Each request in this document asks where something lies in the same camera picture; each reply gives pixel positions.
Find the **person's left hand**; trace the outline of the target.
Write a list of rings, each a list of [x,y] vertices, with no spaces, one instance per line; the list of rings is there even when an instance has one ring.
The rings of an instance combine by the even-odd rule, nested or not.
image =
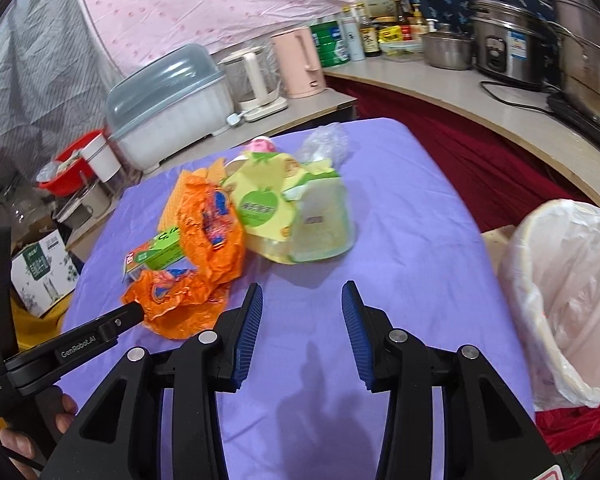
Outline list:
[[[76,418],[78,409],[78,404],[76,404],[76,401],[71,396],[65,393],[61,395],[61,408],[54,411],[55,425],[61,434],[67,432]],[[27,457],[28,460],[34,460],[36,457],[36,444],[27,434],[14,431],[10,428],[3,428],[0,430],[0,441],[4,448],[9,448],[12,452]],[[14,458],[10,461],[19,470],[20,474],[23,475],[23,478],[29,480],[36,480],[38,478],[38,474],[30,466]]]

